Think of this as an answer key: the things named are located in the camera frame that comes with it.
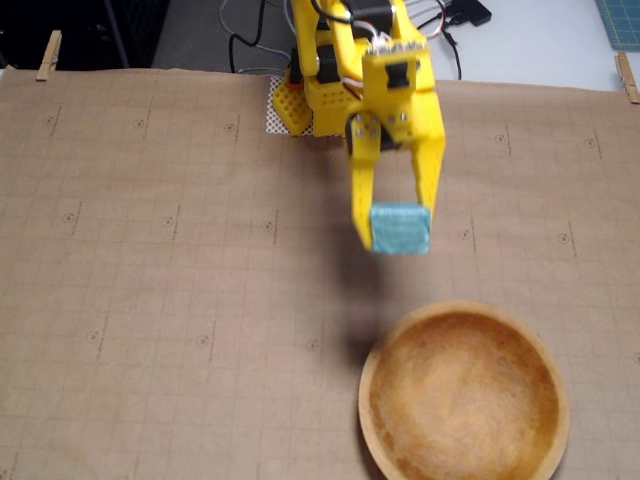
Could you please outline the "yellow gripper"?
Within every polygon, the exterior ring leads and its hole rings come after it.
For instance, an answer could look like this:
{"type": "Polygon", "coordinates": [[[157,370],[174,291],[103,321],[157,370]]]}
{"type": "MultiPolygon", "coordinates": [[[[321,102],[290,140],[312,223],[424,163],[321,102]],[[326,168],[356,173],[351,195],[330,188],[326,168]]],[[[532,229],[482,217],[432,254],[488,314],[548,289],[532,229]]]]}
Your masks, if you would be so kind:
{"type": "Polygon", "coordinates": [[[426,47],[370,47],[361,57],[358,114],[350,120],[351,214],[370,251],[375,166],[387,149],[412,151],[419,203],[433,217],[445,134],[430,52],[426,47]]]}

